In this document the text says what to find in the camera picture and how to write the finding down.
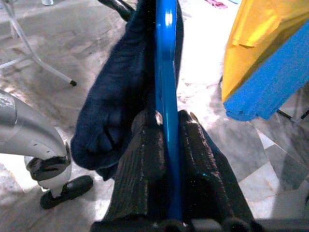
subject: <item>tiled floor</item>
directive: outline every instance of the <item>tiled floor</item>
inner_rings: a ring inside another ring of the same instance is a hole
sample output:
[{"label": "tiled floor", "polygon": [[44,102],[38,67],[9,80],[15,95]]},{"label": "tiled floor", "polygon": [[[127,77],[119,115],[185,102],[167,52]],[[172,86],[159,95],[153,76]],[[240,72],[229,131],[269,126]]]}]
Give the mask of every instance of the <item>tiled floor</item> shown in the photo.
[{"label": "tiled floor", "polygon": [[[302,217],[309,192],[309,118],[295,125],[277,114],[268,121],[251,122],[226,117],[217,83],[238,6],[222,2],[227,9],[215,9],[204,0],[180,0],[185,35],[179,109],[194,112],[227,156],[255,217]],[[39,0],[19,0],[16,14],[40,57],[78,86],[70,87],[34,62],[24,61],[0,71],[0,88],[48,117],[69,140],[86,94],[125,23],[96,0],[55,3],[44,7]],[[8,33],[7,17],[0,10],[0,62],[26,52]],[[308,89],[294,96],[301,99],[295,115],[309,105]],[[294,102],[290,99],[283,107],[291,115]],[[0,232],[88,231],[94,220],[104,216],[113,181],[103,182],[94,172],[74,165],[73,177],[85,173],[94,177],[92,190],[44,211],[39,207],[41,189],[31,180],[23,157],[0,154]]]}]

